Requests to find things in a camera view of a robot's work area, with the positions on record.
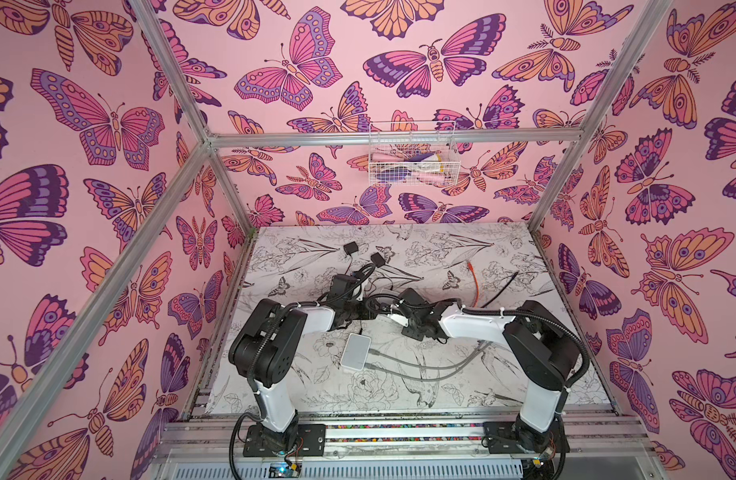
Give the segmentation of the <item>black adapter cable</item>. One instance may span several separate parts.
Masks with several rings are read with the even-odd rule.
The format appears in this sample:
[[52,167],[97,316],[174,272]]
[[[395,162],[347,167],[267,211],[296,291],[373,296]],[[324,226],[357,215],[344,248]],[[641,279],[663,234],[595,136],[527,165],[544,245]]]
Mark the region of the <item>black adapter cable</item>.
[[420,282],[423,279],[420,275],[393,266],[390,263],[389,256],[381,252],[375,253],[380,253],[386,259],[386,265],[384,267],[376,268],[370,259],[368,263],[349,273],[364,274],[367,277],[363,286],[364,296],[382,292],[400,293],[404,287]]

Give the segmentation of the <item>white network switch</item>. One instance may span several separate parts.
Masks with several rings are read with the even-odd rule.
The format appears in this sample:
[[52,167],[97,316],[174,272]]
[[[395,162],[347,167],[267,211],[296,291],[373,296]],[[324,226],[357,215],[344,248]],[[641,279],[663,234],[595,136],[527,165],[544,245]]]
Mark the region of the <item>white network switch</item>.
[[340,366],[349,372],[360,372],[365,368],[372,339],[369,336],[351,333],[340,358]]

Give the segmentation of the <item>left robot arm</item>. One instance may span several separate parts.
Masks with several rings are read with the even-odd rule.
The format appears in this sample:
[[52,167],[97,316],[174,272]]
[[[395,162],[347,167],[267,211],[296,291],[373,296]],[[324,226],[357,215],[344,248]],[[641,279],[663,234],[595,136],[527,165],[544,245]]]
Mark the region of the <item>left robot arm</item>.
[[232,341],[227,358],[254,395],[259,415],[253,421],[269,452],[286,455],[299,444],[299,414],[286,377],[302,337],[333,331],[366,314],[361,295],[373,272],[338,274],[316,300],[283,305],[264,298]]

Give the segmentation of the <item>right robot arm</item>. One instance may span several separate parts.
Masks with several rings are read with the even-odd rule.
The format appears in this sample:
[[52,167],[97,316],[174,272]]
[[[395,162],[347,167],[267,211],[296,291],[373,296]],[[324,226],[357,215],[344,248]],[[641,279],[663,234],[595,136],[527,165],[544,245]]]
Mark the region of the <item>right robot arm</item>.
[[509,349],[528,379],[525,399],[509,432],[491,438],[520,453],[567,452],[562,414],[591,359],[578,335],[541,303],[528,300],[513,310],[482,309],[459,300],[429,303],[408,290],[389,312],[413,338],[466,338]]

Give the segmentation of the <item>black power adapter near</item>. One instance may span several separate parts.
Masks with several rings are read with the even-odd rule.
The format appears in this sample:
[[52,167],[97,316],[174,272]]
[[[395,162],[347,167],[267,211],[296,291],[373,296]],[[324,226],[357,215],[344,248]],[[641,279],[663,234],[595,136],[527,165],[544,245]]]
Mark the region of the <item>black power adapter near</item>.
[[376,268],[382,268],[386,265],[386,259],[380,253],[373,253],[370,259]]

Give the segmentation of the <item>black power adapter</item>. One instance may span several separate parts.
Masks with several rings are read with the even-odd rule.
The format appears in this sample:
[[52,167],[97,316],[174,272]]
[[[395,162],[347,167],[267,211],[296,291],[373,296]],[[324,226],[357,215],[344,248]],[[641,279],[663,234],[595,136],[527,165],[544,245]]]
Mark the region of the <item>black power adapter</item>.
[[380,253],[373,253],[370,259],[376,268],[382,268],[386,265],[386,259]]
[[343,251],[347,256],[352,256],[359,252],[359,245],[355,242],[349,242],[343,245]]

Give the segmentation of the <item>black power adapter far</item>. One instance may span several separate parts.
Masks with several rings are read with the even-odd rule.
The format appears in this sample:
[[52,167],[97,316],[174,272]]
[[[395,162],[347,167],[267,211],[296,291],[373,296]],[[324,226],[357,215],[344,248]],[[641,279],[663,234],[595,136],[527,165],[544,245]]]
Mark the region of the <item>black power adapter far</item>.
[[355,242],[349,242],[343,245],[343,251],[347,256],[352,256],[359,252],[359,245]]

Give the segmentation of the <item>front aluminium rail base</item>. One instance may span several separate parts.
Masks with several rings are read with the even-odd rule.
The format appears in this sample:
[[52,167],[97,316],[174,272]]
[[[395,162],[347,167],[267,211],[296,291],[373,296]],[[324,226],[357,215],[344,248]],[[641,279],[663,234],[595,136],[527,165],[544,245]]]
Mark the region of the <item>front aluminium rail base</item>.
[[511,410],[305,415],[287,457],[257,433],[231,445],[227,416],[169,425],[149,479],[666,479],[644,428],[631,416],[577,410],[543,453],[509,437]]

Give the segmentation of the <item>aluminium frame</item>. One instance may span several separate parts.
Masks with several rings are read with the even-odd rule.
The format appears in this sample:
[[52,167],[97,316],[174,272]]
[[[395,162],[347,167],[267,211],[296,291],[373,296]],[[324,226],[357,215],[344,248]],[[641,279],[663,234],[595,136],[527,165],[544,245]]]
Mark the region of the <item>aluminium frame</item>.
[[[635,22],[632,30],[625,38],[623,50],[614,64],[607,83],[598,93],[582,125],[576,129],[538,129],[524,128],[517,130],[476,130],[460,131],[453,134],[456,141],[471,142],[506,142],[509,140],[570,140],[577,148],[586,145],[590,140],[593,128],[597,127],[614,95],[623,85],[625,76],[632,70],[636,60],[644,52],[645,47],[654,35],[659,22],[671,7],[669,1],[647,1]],[[346,133],[346,134],[259,134],[242,137],[240,135],[214,135],[209,131],[206,122],[197,110],[183,74],[177,69],[175,56],[160,26],[156,12],[148,1],[134,1],[131,4],[142,32],[151,41],[156,58],[164,67],[171,82],[174,94],[188,119],[197,138],[197,145],[192,150],[186,164],[173,180],[162,200],[160,200],[144,226],[135,234],[118,260],[109,271],[108,277],[99,289],[91,295],[80,310],[67,341],[59,345],[55,356],[50,358],[45,370],[22,397],[15,409],[7,418],[0,430],[0,479],[4,479],[12,470],[16,460],[25,450],[29,440],[35,435],[39,424],[43,421],[54,402],[63,390],[67,375],[90,347],[95,334],[101,329],[106,313],[113,302],[122,293],[124,284],[132,277],[134,270],[143,261],[155,240],[160,235],[166,221],[175,212],[181,195],[187,188],[188,181],[203,165],[214,169],[221,186],[225,189],[230,206],[239,220],[245,220],[246,213],[229,179],[225,166],[218,157],[217,149],[251,146],[326,146],[371,145],[374,142],[384,143],[422,143],[433,141],[438,133],[435,130],[420,130],[415,133],[378,132]]]

